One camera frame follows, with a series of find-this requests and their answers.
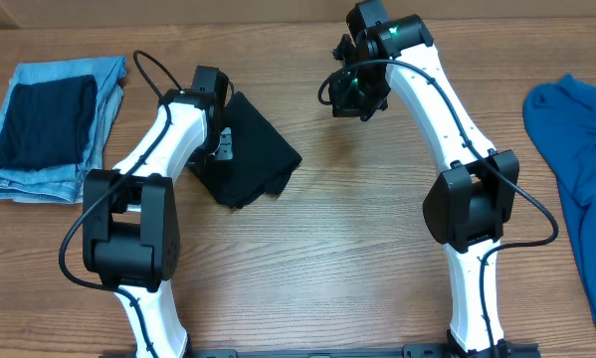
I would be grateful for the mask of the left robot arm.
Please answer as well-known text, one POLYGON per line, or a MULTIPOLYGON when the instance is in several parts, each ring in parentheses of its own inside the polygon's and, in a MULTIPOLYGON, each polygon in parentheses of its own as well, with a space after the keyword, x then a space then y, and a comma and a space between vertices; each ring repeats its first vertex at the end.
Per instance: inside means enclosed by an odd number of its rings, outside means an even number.
POLYGON ((174 184, 186 168, 200 173, 232 159, 223 124, 229 87, 219 69, 197 67, 190 88, 159 100, 152 127, 127 157, 86 177, 84 264, 122 304, 136 357, 191 354, 171 282, 180 255, 174 184))

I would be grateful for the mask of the black t-shirt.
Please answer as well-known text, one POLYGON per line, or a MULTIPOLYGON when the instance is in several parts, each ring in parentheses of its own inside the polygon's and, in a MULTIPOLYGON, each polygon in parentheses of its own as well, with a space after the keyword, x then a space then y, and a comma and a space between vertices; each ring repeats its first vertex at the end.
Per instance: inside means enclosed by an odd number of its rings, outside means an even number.
POLYGON ((193 173, 217 203, 241 209, 263 194, 280 195, 301 156, 241 92, 226 105, 220 146, 193 173))

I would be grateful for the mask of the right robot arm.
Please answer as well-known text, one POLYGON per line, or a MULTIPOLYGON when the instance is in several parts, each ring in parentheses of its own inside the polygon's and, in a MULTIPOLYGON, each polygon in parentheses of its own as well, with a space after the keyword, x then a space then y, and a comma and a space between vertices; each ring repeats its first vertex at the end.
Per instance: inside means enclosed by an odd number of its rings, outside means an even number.
POLYGON ((497 315, 497 248, 513 205, 519 165, 471 120, 446 76, 434 39, 417 15, 388 17, 379 1, 355 4, 333 50, 342 64, 318 99, 335 117, 362 121, 396 94, 424 138, 437 178, 422 212, 449 267, 452 318, 447 357, 511 357, 497 315))

